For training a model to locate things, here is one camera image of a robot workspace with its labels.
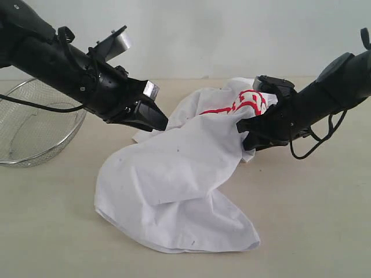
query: white cloth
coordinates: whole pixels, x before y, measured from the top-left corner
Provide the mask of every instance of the white cloth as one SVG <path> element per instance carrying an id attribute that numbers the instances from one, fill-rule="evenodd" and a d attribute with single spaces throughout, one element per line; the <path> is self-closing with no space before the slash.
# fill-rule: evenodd
<path id="1" fill-rule="evenodd" d="M 102 166 L 96 211 L 127 236 L 165 253 L 246 251 L 260 244 L 246 215 L 217 188 L 245 152 L 236 123 L 265 112 L 275 97 L 231 79 L 185 98 L 165 132 L 139 132 Z"/>

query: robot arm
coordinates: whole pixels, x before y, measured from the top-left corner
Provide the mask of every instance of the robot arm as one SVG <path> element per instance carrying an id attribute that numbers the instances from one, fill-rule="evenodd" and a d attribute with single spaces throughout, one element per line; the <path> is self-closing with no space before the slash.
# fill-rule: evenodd
<path id="1" fill-rule="evenodd" d="M 299 93 L 295 91 L 293 83 L 284 79 L 258 77 L 254 89 L 275 94 L 278 103 L 270 106 L 261 116 L 238 122 L 240 133 L 249 131 L 243 142 L 244 148 L 259 151 L 290 144 L 293 156 L 304 159 L 330 139 L 346 112 L 371 95 L 371 45 L 366 28 L 361 30 L 361 37 L 367 51 L 357 56 L 351 53 L 341 55 Z M 334 125 L 332 116 L 339 112 L 343 114 Z M 326 116 L 329 116 L 329 134 L 319 138 L 311 125 Z M 292 141 L 307 136 L 313 136 L 318 141 L 317 145 L 304 156 L 295 155 Z"/>
<path id="2" fill-rule="evenodd" d="M 80 108 L 107 123 L 165 130 L 168 119 L 154 102 L 158 87 L 129 78 L 124 68 L 107 63 L 130 47 L 125 29 L 113 31 L 85 54 L 70 44 L 75 36 L 67 27 L 56 34 L 22 0 L 0 1 L 0 68 L 19 68 L 79 101 Z"/>

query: white backdrop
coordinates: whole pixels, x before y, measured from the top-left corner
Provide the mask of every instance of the white backdrop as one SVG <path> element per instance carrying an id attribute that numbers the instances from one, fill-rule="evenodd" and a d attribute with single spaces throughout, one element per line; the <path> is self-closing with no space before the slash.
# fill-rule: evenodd
<path id="1" fill-rule="evenodd" d="M 309 76 L 359 53 L 370 0 L 26 0 L 86 51 L 128 25 L 133 48 L 112 60 L 134 78 Z M 0 79 L 24 79 L 14 68 Z"/>

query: table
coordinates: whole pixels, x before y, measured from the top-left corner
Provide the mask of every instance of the table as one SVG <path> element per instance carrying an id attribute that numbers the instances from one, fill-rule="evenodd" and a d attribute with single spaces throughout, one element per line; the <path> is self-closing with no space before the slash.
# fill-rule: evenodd
<path id="1" fill-rule="evenodd" d="M 298 89 L 312 78 L 289 78 Z M 163 80 L 167 115 L 186 95 L 225 80 Z M 0 82 L 1 92 L 18 82 Z M 333 138 L 304 161 L 289 148 L 257 153 L 220 189 L 262 240 L 246 253 L 159 253 L 94 211 L 97 173 L 136 130 L 88 115 L 71 144 L 30 169 L 0 167 L 1 277 L 369 277 L 371 101 L 350 111 Z M 324 134 L 326 121 L 315 130 Z M 313 140 L 295 142 L 298 153 Z"/>

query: wire mesh basket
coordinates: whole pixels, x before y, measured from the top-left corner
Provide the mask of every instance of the wire mesh basket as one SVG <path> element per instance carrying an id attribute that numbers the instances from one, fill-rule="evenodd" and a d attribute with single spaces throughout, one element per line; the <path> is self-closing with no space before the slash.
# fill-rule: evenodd
<path id="1" fill-rule="evenodd" d="M 5 95 L 60 109 L 80 105 L 35 78 Z M 47 162 L 75 137 L 85 116 L 83 109 L 61 114 L 0 100 L 0 166 L 32 167 Z"/>

